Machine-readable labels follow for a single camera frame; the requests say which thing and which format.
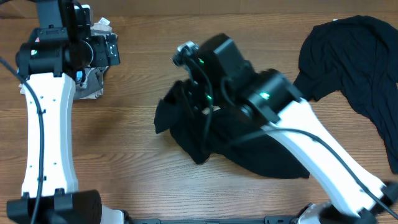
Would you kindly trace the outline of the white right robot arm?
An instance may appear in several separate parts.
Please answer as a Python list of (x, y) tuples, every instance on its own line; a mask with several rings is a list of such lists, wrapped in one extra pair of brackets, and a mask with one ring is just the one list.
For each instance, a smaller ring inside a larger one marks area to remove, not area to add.
[(244, 143), (270, 136), (311, 173), (328, 201), (309, 204), (288, 223), (376, 223), (397, 202), (397, 184), (361, 167), (326, 130), (301, 92), (275, 69), (256, 72), (234, 40), (218, 34), (180, 45), (174, 63), (189, 74), (183, 101), (190, 114), (215, 106), (256, 127)]

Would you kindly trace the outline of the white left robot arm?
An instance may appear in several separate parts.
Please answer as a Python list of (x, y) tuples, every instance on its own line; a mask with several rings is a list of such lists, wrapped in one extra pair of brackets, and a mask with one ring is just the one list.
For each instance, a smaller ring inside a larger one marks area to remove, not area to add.
[(7, 202), (7, 216), (16, 223), (128, 223), (97, 190), (80, 191), (72, 154), (76, 86), (120, 63), (116, 34), (96, 34), (90, 7), (77, 1), (36, 6), (40, 25), (11, 68), (26, 98), (28, 153), (21, 197)]

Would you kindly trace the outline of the black polo shirt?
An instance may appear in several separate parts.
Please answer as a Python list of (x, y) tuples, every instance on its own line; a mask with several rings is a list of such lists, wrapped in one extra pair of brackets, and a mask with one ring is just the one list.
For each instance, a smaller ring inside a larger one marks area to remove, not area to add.
[(232, 140), (257, 131), (245, 124), (229, 111), (218, 109), (213, 112), (206, 147), (201, 148), (206, 115), (198, 113), (192, 119), (183, 110), (174, 92), (182, 81), (161, 99), (155, 111), (154, 125), (157, 134), (170, 131), (176, 143), (189, 154), (196, 164), (205, 163), (212, 153), (221, 154), (237, 165), (263, 177), (277, 179), (307, 179), (310, 173), (279, 142), (270, 136), (261, 136), (250, 141), (228, 147)]

